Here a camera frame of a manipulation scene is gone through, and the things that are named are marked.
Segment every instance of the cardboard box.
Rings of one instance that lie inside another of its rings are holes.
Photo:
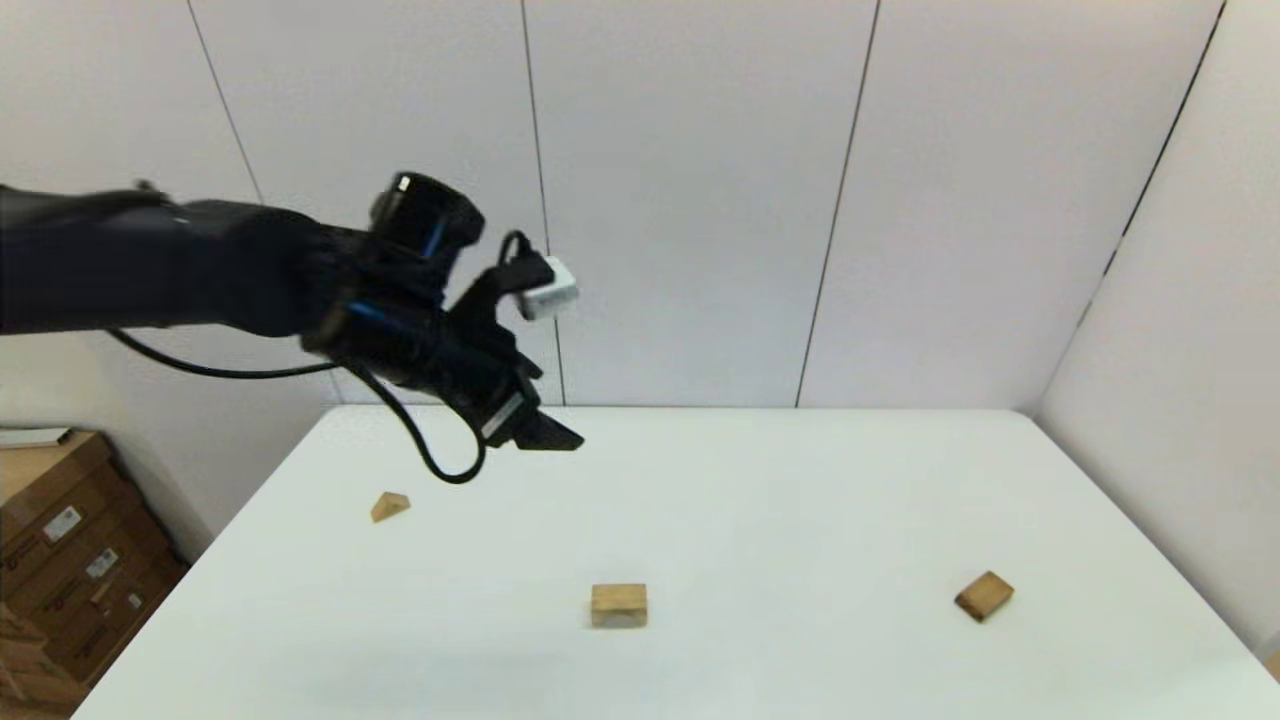
[[[84,696],[90,691],[84,683],[50,678],[47,675],[14,673],[13,680],[22,688],[22,694],[26,697],[18,697],[8,683],[0,683],[0,697],[33,703],[32,707],[36,707],[35,703],[42,703],[55,708],[74,710],[84,701]]]
[[[63,671],[46,653],[42,641],[17,641],[0,638],[0,664],[10,673],[24,675],[49,675],[69,680],[70,675]]]
[[[142,505],[123,520],[106,512],[90,525],[79,544],[64,548],[6,600],[9,609],[47,637],[56,637],[100,585],[115,574],[137,578],[169,546]],[[101,533],[100,525],[115,525]]]
[[[109,460],[91,470],[32,524],[0,547],[4,585],[20,585],[127,492],[137,493]]]
[[[40,628],[18,618],[0,603],[0,638],[41,638]]]
[[[100,433],[76,432],[56,447],[0,451],[0,547],[35,523],[110,457]]]
[[[63,633],[46,642],[0,639],[0,661],[15,674],[84,683],[115,659],[169,594],[183,568],[163,552],[137,579],[116,575],[97,602],[76,611]]]

